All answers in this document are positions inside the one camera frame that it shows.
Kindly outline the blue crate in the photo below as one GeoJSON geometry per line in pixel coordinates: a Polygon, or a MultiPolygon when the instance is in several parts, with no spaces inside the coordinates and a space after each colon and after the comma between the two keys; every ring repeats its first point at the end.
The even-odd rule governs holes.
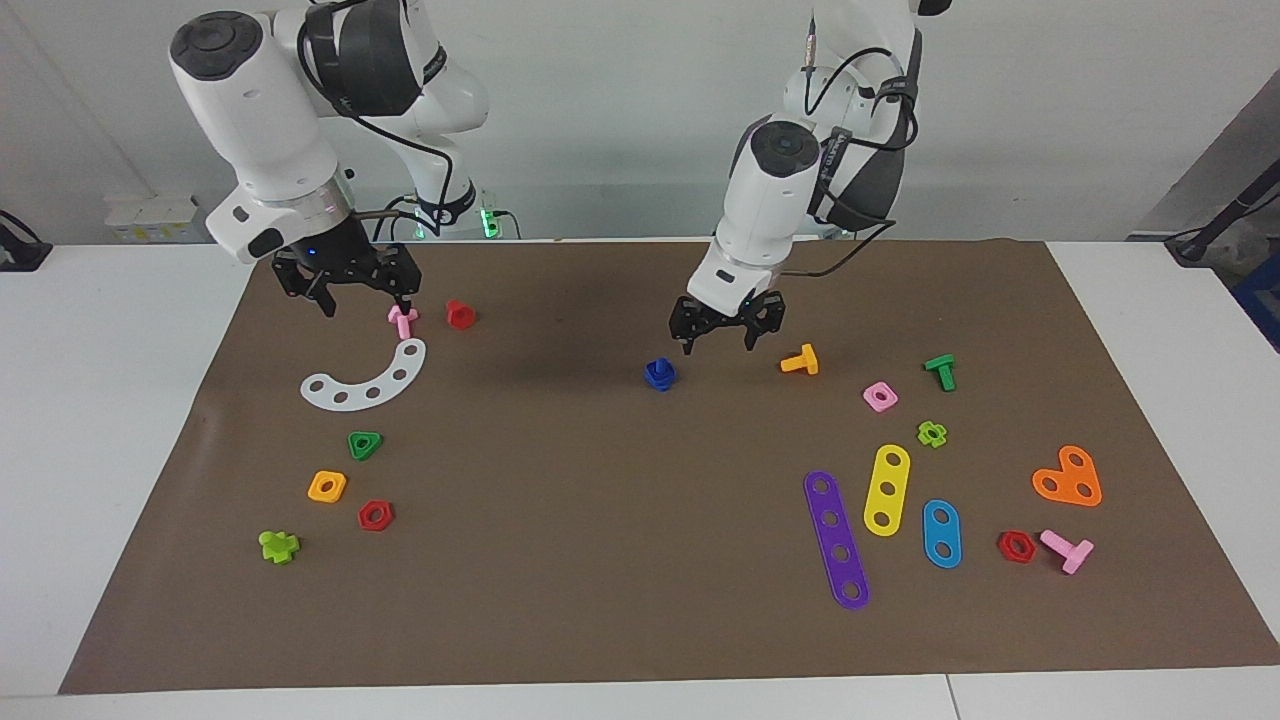
{"type": "Polygon", "coordinates": [[[1272,348],[1280,354],[1280,252],[1261,263],[1230,295],[1272,348]]]}

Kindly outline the white curved five-hole plate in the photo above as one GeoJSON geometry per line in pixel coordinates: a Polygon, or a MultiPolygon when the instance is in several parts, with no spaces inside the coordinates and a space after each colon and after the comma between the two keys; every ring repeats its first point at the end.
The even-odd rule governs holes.
{"type": "Polygon", "coordinates": [[[315,373],[301,382],[300,396],[324,411],[361,413],[403,393],[422,370],[426,357],[426,342],[411,337],[396,346],[387,369],[374,378],[349,383],[326,373],[315,373]]]}

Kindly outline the orange heart-shaped plate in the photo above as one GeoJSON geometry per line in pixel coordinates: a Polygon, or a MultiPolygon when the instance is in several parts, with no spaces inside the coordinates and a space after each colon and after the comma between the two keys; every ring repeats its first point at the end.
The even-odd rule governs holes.
{"type": "Polygon", "coordinates": [[[1097,507],[1103,498],[1093,457],[1078,445],[1059,450],[1059,468],[1041,468],[1032,473],[1034,492],[1051,502],[1097,507]]]}

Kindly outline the blue two-hole plate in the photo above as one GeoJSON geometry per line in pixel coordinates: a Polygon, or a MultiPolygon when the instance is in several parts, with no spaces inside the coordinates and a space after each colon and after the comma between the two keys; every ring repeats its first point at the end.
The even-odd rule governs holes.
{"type": "Polygon", "coordinates": [[[928,500],[922,510],[922,546],[936,568],[951,570],[963,561],[963,524],[957,510],[943,498],[928,500]]]}

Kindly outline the yellow three-hole plate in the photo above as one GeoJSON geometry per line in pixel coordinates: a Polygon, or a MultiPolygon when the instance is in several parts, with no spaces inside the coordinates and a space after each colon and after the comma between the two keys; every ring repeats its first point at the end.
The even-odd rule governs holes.
{"type": "Polygon", "coordinates": [[[865,528],[887,538],[899,532],[911,469],[909,452],[900,445],[882,445],[876,451],[863,509],[865,528]]]}

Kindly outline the brown table mat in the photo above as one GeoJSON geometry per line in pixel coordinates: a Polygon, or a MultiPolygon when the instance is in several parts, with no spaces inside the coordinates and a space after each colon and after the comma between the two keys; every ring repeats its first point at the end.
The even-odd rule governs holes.
{"type": "Polygon", "coordinates": [[[384,370],[389,301],[335,318],[252,273],[61,683],[68,694],[251,687],[649,682],[1280,664],[1236,577],[1046,246],[874,243],[787,278],[778,336],[667,336],[699,243],[415,249],[425,368],[326,413],[314,373],[384,370]],[[445,302],[476,323],[445,323],[445,302]],[[782,373],[804,343],[820,372],[782,373]],[[956,357],[943,392],[923,363],[956,357]],[[861,393],[887,382],[899,404],[861,393]],[[916,432],[948,429],[941,448],[916,432]],[[348,434],[375,430],[365,462],[348,434]],[[910,455],[899,532],[863,509],[876,451],[910,455]],[[1041,498],[1083,447],[1103,498],[1041,498]],[[337,503],[316,471],[344,473],[337,503]],[[841,489],[870,602],[832,598],[803,482],[841,489]],[[362,530],[371,498],[393,503],[362,530]],[[951,570],[922,510],[963,524],[951,570]],[[1074,575],[1039,541],[1094,551],[1074,575]],[[262,559],[259,534],[300,538],[262,559]],[[997,547],[1036,542],[1029,564],[997,547]]]}

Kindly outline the purple four-hole plate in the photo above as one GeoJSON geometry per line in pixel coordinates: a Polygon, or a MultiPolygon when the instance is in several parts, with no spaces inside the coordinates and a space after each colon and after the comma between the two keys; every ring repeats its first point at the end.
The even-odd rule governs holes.
{"type": "Polygon", "coordinates": [[[833,601],[849,611],[864,609],[870,588],[837,479],[809,471],[803,488],[833,601]]]}

